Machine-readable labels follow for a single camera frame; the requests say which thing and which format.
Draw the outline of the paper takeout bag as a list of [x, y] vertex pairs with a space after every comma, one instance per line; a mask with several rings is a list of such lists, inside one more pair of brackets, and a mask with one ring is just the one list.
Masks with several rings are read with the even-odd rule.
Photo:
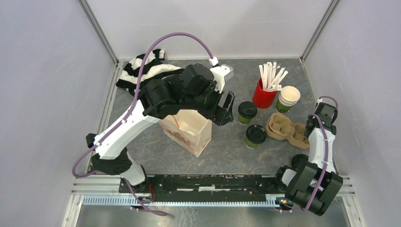
[[159, 121], [163, 132], [199, 157], [211, 141], [212, 121], [196, 110], [180, 110], [176, 115], [168, 115]]

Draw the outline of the brown cardboard cup carrier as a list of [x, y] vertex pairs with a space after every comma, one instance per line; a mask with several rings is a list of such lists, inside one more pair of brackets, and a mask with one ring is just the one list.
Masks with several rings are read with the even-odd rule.
[[310, 144], [304, 137], [305, 124], [292, 123], [292, 121], [281, 113], [273, 113], [267, 120], [265, 130], [268, 136], [277, 140], [287, 140], [292, 146], [307, 149]]

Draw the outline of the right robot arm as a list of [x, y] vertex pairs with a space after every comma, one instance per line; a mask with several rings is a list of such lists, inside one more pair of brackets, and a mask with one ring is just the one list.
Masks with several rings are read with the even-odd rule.
[[299, 167], [284, 166], [274, 176], [273, 187], [301, 211], [322, 216], [343, 185], [333, 164], [336, 106], [318, 102], [309, 115], [304, 137], [310, 143], [308, 160]]

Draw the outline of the green paper coffee cup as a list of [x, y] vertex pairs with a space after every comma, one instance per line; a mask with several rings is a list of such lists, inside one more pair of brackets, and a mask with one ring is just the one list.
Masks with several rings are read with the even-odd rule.
[[254, 114], [249, 115], [249, 114], [239, 113], [238, 114], [238, 121], [242, 125], [248, 125], [254, 117], [255, 117]]

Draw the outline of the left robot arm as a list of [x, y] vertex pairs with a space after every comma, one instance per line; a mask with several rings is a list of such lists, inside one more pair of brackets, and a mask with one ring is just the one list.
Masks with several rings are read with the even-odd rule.
[[152, 79], [111, 126], [99, 135], [87, 135], [87, 142], [95, 151], [91, 157], [93, 169], [120, 175], [136, 192], [144, 192], [148, 188], [147, 176], [126, 146], [146, 128], [180, 110], [195, 110], [218, 126], [232, 122], [235, 94], [230, 91], [223, 106], [218, 105], [225, 80], [232, 75], [233, 69], [225, 64], [211, 69], [194, 64], [180, 74]]

